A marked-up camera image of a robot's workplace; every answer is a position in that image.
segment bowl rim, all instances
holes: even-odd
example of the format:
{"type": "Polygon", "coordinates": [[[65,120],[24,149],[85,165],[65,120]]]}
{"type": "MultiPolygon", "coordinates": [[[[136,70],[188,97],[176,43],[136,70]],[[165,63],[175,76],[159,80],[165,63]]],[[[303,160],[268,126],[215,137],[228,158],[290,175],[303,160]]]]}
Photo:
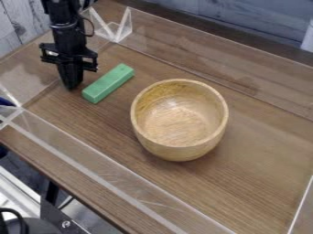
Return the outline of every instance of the bowl rim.
{"type": "Polygon", "coordinates": [[[140,133],[140,135],[151,142],[153,142],[155,144],[157,145],[161,145],[161,146],[165,146],[165,147],[169,147],[169,148],[188,148],[188,147],[195,147],[198,145],[202,145],[203,143],[208,142],[210,140],[212,140],[219,134],[220,132],[223,131],[224,127],[226,127],[226,124],[228,122],[228,106],[227,106],[227,103],[226,103],[226,100],[223,99],[223,97],[220,96],[219,92],[212,88],[210,87],[207,84],[204,84],[203,82],[200,81],[196,81],[196,80],[188,80],[188,79],[169,79],[169,80],[161,80],[161,81],[157,81],[155,83],[152,83],[151,85],[148,85],[148,87],[145,89],[143,89],[135,96],[135,99],[132,101],[132,105],[131,105],[131,122],[132,122],[132,126],[135,128],[135,130],[140,133]],[[195,142],[194,144],[189,144],[189,145],[183,145],[183,146],[172,146],[172,145],[167,145],[167,144],[159,144],[157,142],[153,141],[153,139],[151,137],[147,136],[147,134],[144,133],[144,131],[141,131],[139,125],[137,125],[137,122],[136,122],[136,117],[135,117],[135,106],[137,104],[137,101],[139,99],[141,98],[143,94],[151,90],[155,86],[160,85],[160,84],[164,84],[164,83],[169,83],[169,82],[187,82],[187,83],[192,83],[192,84],[196,84],[196,85],[200,85],[202,87],[204,87],[207,90],[210,90],[215,96],[218,97],[219,101],[220,101],[220,106],[222,106],[222,109],[223,109],[223,115],[222,115],[222,120],[220,120],[220,125],[218,127],[218,129],[215,130],[215,132],[206,138],[203,138],[202,140],[199,140],[198,142],[195,142]]]}

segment wooden table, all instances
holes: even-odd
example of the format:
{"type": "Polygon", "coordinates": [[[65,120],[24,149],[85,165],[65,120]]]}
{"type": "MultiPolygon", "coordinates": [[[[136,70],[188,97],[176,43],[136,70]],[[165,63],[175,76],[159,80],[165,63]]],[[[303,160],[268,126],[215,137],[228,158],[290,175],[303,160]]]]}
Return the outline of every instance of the wooden table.
{"type": "MultiPolygon", "coordinates": [[[[119,12],[117,3],[107,5],[119,12]]],[[[103,8],[100,1],[95,9],[101,12],[103,8]]],[[[34,41],[0,65],[0,80],[16,79],[16,90],[25,100],[34,87],[22,86],[21,81],[40,80],[44,85],[57,76],[53,66],[40,63],[38,52],[34,41]]],[[[76,90],[69,92],[60,82],[53,82],[24,103],[24,108],[234,232],[286,233],[313,175],[311,121],[117,44],[101,47],[99,64],[100,71],[85,73],[76,90]],[[80,97],[81,89],[121,62],[135,69],[135,77],[97,105],[89,104],[80,97]],[[231,115],[218,148],[203,158],[179,164],[143,150],[128,113],[135,95],[155,81],[172,78],[199,80],[214,87],[227,101],[231,115]]],[[[1,130],[0,142],[124,231],[172,232],[12,127],[1,130]]],[[[70,156],[104,176],[101,160],[80,153],[70,156]]]]}

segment wooden bowl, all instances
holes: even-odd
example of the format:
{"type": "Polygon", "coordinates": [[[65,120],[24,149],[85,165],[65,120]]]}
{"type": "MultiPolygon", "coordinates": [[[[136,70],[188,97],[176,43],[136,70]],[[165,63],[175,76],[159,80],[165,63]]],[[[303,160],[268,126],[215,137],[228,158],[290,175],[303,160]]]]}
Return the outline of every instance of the wooden bowl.
{"type": "Polygon", "coordinates": [[[173,79],[140,91],[131,107],[135,135],[144,148],[168,161],[203,156],[220,141],[228,108],[204,83],[173,79]]]}

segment green sponge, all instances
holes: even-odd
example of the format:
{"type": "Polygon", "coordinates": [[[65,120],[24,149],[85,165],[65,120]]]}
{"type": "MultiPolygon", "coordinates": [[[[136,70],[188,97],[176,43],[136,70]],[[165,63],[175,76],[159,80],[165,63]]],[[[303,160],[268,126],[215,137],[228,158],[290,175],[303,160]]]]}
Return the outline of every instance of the green sponge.
{"type": "Polygon", "coordinates": [[[124,64],[117,65],[81,92],[82,98],[96,104],[132,76],[133,69],[124,64]]]}

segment green block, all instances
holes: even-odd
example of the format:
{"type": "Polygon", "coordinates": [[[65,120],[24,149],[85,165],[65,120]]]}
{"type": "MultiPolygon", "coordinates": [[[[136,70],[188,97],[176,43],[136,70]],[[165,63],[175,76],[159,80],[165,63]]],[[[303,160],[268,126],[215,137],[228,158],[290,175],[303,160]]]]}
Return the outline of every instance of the green block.
{"type": "Polygon", "coordinates": [[[132,76],[133,69],[124,64],[117,65],[82,91],[82,98],[96,104],[132,76]]]}

